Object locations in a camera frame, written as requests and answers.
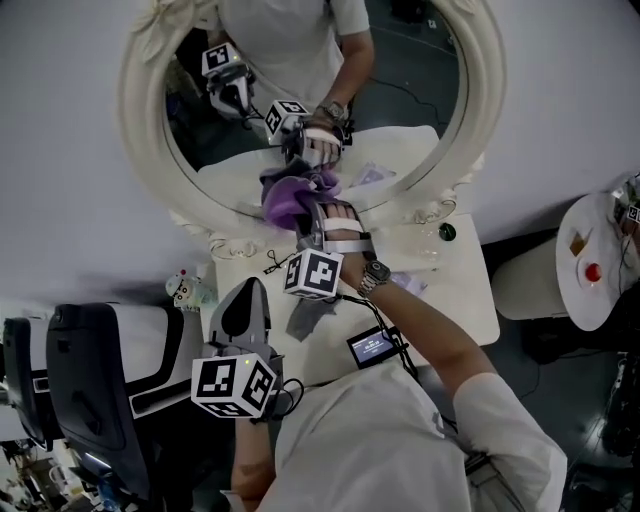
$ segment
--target display screen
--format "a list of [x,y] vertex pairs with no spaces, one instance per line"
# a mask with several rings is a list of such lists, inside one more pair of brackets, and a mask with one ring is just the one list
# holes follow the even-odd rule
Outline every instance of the display screen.
[[393,343],[385,339],[385,334],[379,331],[363,340],[351,343],[351,347],[358,361],[364,363],[372,357],[379,356],[387,350],[392,349]]

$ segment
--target person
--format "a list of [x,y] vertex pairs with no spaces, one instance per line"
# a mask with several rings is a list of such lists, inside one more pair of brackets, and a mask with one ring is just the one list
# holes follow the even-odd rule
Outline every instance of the person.
[[[330,205],[326,213],[355,218],[343,206]],[[358,236],[327,233],[332,240]],[[341,279],[357,289],[365,264],[362,254],[346,254]],[[248,511],[264,512],[557,511],[566,456],[484,352],[454,322],[391,281],[368,298],[437,372],[453,399],[457,439],[444,433],[436,406],[394,358],[307,390],[282,422],[275,457],[265,423],[236,419],[236,499]],[[485,487],[469,483],[471,451],[488,456],[493,481],[504,484],[502,497],[487,499]]]
[[216,9],[212,46],[233,44],[251,68],[261,116],[274,100],[295,100],[315,127],[346,118],[374,63],[364,0],[220,0]]

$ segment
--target hand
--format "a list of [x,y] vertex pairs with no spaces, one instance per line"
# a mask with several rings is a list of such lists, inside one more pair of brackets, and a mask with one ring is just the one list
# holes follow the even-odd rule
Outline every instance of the hand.
[[[356,214],[352,208],[343,205],[330,204],[327,206],[328,218],[355,219]],[[358,240],[360,234],[350,229],[335,229],[327,231],[327,238],[334,242],[340,240]],[[361,252],[351,252],[344,255],[340,278],[351,288],[357,290],[364,276],[364,267],[367,260]]]
[[[317,109],[308,123],[309,127],[324,130],[333,135],[333,120],[322,109]],[[323,171],[333,169],[340,156],[340,147],[322,140],[308,139],[307,145],[323,155],[331,155],[331,162],[320,166]]]

